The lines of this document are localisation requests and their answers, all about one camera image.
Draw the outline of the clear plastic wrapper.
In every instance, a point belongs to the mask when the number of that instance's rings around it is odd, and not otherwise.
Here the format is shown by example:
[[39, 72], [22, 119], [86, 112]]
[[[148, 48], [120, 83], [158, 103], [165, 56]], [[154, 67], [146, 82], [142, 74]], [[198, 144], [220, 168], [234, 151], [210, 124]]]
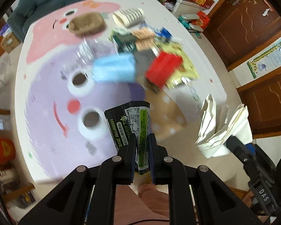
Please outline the clear plastic wrapper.
[[92, 62], [96, 59], [113, 54], [117, 54], [117, 51], [112, 42], [99, 39], [84, 39], [77, 45], [74, 58], [78, 66], [84, 68], [92, 65]]

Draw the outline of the dark green carton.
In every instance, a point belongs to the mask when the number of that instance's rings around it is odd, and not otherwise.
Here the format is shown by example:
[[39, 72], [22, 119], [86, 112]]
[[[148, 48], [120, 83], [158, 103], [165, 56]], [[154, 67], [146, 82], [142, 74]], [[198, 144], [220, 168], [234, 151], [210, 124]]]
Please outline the dark green carton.
[[113, 42], [118, 53], [136, 52], [137, 37], [132, 32], [115, 27], [111, 32], [110, 41]]

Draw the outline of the white low side table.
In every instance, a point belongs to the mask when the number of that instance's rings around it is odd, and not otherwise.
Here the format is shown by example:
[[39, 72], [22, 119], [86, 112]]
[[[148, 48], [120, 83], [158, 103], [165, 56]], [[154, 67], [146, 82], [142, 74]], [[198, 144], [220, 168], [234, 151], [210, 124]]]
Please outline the white low side table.
[[192, 0], [175, 0], [175, 2], [171, 13], [176, 18], [183, 14], [197, 14], [199, 11], [203, 10], [203, 7]]

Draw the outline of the blue white snack packet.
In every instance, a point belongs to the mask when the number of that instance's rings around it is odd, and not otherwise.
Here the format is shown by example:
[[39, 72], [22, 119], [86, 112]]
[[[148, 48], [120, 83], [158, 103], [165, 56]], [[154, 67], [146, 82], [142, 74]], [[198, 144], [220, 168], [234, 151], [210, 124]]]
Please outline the blue white snack packet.
[[161, 29], [157, 29], [157, 28], [154, 28], [154, 27], [148, 25], [147, 22], [145, 22], [145, 21], [143, 21], [140, 24], [140, 29], [141, 28], [147, 28], [147, 29], [151, 30], [152, 32], [154, 32], [157, 40], [161, 41], [163, 43], [168, 43], [171, 40], [171, 38], [173, 37], [171, 35], [171, 33], [164, 27]]

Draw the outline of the brown paper pulp tray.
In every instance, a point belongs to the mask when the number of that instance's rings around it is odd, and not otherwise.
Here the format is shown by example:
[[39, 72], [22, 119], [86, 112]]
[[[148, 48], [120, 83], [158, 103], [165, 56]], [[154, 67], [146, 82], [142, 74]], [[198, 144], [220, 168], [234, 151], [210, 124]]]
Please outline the brown paper pulp tray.
[[98, 12], [85, 13], [74, 17], [69, 22], [68, 29], [78, 37], [94, 35], [105, 29], [105, 21]]

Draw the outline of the brown wooden door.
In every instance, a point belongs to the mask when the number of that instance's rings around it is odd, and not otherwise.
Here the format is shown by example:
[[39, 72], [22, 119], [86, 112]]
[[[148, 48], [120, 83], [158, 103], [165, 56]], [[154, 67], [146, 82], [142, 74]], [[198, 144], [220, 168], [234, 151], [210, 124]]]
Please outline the brown wooden door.
[[219, 0], [204, 35], [232, 71], [281, 37], [281, 17], [267, 0]]

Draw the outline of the orange tan carton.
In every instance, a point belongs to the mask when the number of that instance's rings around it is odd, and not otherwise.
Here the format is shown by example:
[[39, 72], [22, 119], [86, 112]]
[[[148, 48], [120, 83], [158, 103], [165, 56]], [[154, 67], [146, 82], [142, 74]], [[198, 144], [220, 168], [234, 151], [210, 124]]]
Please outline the orange tan carton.
[[148, 27], [143, 27], [131, 32], [136, 37], [135, 45], [138, 51], [147, 50], [155, 46], [156, 34]]

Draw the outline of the white paper bag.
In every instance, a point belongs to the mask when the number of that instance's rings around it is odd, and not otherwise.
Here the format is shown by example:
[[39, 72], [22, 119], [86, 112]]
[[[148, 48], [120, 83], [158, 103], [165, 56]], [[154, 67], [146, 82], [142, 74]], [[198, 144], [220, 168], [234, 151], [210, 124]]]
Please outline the white paper bag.
[[226, 147], [229, 137], [237, 137], [244, 145], [252, 142], [249, 111], [244, 104], [232, 110], [226, 104], [217, 107], [216, 100], [209, 94], [200, 109], [201, 124], [196, 147], [205, 158], [215, 158], [231, 153]]

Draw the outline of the grey cloth piece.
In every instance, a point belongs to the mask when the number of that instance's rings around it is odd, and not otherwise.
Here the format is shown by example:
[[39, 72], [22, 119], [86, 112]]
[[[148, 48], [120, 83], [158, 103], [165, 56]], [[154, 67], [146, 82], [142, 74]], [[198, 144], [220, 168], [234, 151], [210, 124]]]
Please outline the grey cloth piece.
[[137, 51], [133, 53], [136, 63], [136, 74], [143, 75], [156, 58], [156, 53], [152, 49]]

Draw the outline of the colourful cartoon tablecloth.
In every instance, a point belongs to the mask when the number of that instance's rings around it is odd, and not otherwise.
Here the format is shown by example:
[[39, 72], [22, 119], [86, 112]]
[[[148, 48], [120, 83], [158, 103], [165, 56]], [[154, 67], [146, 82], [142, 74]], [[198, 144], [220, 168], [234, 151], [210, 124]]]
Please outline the colourful cartoon tablecloth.
[[[187, 54], [196, 76], [155, 94], [145, 86], [148, 65], [110, 40], [120, 10], [142, 10], [152, 28], [167, 29]], [[34, 22], [16, 71], [14, 110], [22, 154], [36, 183], [54, 182], [75, 167], [94, 167], [115, 155], [104, 111], [130, 101], [150, 103], [159, 139], [198, 117], [212, 95], [226, 92], [195, 39], [158, 0], [85, 0]]]

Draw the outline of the red orange lantern box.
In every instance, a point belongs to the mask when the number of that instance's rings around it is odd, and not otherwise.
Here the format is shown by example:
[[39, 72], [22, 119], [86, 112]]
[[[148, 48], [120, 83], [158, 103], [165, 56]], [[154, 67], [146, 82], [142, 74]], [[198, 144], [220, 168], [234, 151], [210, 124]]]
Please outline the red orange lantern box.
[[16, 149], [12, 140], [0, 138], [0, 166], [14, 160], [16, 157]]

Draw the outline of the red cigarette box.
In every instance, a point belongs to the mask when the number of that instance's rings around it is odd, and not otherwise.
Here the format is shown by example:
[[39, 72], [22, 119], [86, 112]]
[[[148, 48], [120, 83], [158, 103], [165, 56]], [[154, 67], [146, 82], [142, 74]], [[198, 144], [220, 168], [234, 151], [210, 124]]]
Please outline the red cigarette box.
[[167, 80], [182, 62], [182, 57], [161, 51], [147, 69], [145, 77], [155, 86], [163, 88]]

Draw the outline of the cardboard box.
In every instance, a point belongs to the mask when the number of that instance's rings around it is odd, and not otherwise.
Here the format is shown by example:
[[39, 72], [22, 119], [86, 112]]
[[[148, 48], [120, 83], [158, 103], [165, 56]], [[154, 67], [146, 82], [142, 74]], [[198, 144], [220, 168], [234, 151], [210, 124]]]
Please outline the cardboard box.
[[15, 36], [13, 32], [7, 34], [1, 41], [1, 48], [7, 52], [11, 53], [18, 45], [20, 45], [20, 40]]

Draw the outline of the black green snack wrapper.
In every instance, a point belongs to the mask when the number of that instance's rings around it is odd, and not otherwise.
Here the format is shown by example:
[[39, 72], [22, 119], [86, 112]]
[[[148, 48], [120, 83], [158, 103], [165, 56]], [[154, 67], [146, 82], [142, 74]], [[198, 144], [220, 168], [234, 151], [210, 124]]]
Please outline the black green snack wrapper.
[[149, 171], [148, 135], [150, 133], [150, 103], [130, 101], [104, 111], [115, 147], [128, 144], [136, 137], [135, 171], [143, 175]]

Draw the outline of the yellow green foil packet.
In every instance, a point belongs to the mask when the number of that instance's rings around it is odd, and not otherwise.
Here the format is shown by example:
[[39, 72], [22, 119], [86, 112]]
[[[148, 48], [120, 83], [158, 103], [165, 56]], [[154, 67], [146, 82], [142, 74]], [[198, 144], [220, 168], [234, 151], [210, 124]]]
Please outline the yellow green foil packet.
[[191, 82], [191, 80], [197, 80], [199, 78], [193, 63], [183, 50], [181, 44], [175, 42], [156, 42], [156, 45], [160, 51], [175, 54], [182, 58], [182, 63], [174, 70], [165, 84], [168, 89], [176, 88], [182, 84], [188, 84]]

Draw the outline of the giraffe height chart poster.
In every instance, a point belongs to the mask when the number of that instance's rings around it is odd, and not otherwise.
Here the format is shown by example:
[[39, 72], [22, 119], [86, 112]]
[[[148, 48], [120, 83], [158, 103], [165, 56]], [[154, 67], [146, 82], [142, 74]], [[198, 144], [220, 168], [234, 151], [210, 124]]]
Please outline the giraffe height chart poster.
[[247, 61], [253, 79], [281, 66], [281, 38]]

